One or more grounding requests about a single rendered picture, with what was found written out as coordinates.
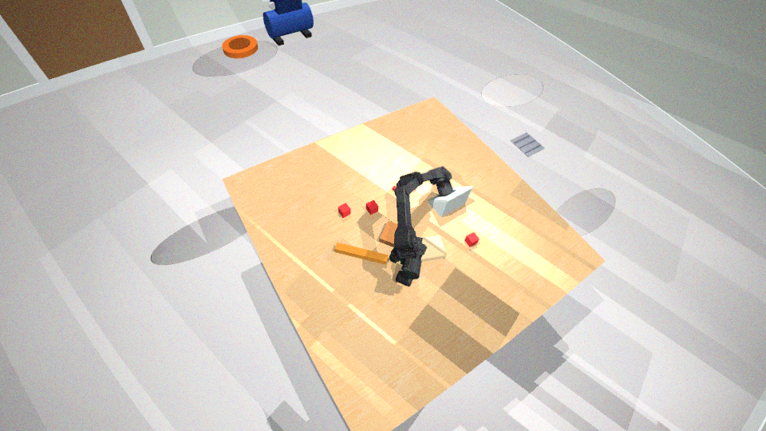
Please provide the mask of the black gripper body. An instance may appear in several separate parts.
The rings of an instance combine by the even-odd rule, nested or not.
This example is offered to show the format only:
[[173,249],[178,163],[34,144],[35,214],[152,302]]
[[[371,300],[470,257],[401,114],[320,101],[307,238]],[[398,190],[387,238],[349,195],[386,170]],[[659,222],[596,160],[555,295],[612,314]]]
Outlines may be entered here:
[[[424,253],[423,253],[423,255],[424,255],[426,250],[427,250],[427,246],[425,244],[423,244],[423,245],[424,245]],[[413,280],[407,279],[406,277],[404,277],[404,271],[399,271],[398,274],[397,274],[397,277],[396,277],[396,282],[400,283],[400,284],[402,284],[404,286],[410,287],[412,282],[413,282]]]

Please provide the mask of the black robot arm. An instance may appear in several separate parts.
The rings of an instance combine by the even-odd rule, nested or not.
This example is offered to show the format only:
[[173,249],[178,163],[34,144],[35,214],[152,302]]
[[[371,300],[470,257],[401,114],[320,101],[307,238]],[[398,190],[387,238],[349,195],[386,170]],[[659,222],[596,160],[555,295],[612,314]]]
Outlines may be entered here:
[[[411,280],[420,278],[421,257],[424,253],[423,238],[417,237],[412,227],[409,195],[425,181],[436,184],[439,196],[449,196],[456,189],[450,183],[451,172],[444,166],[433,168],[427,172],[411,172],[400,176],[394,190],[397,198],[397,229],[394,233],[394,245],[390,261],[401,262],[404,265],[404,277]],[[408,249],[408,250],[407,250]]]

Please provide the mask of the yellow long wooden board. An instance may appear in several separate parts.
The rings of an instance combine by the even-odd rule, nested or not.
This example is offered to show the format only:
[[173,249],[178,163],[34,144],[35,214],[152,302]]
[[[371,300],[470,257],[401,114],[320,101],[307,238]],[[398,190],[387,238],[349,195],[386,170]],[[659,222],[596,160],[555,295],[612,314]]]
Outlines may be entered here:
[[378,253],[375,251],[369,251],[359,247],[353,247],[342,243],[337,243],[334,248],[336,253],[352,256],[359,259],[369,260],[375,263],[381,263],[386,265],[389,255]]

